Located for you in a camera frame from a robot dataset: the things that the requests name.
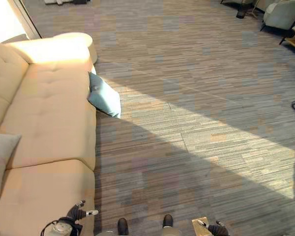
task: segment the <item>wall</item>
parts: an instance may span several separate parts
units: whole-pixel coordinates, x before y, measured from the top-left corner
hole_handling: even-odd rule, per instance
[[[0,42],[40,38],[19,0],[0,0]]]

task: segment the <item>person's foot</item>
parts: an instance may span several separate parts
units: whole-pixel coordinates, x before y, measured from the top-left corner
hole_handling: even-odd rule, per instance
[[[118,221],[118,235],[129,235],[128,223],[125,218],[120,218]]]
[[[169,214],[164,216],[164,220],[163,220],[163,228],[164,227],[172,227],[174,224],[174,220],[173,217]]]

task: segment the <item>floor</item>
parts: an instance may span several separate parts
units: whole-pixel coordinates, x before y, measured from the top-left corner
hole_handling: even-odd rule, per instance
[[[121,119],[97,114],[95,234],[158,235],[171,213],[233,236],[295,236],[295,50],[219,0],[24,0],[43,37],[93,37]]]

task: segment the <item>beige sofa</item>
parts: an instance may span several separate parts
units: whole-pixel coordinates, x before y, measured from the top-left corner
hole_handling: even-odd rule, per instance
[[[4,174],[0,235],[36,236],[78,201],[94,208],[94,72],[78,38],[0,44],[0,133],[21,134]],[[81,221],[93,234],[94,217]]]

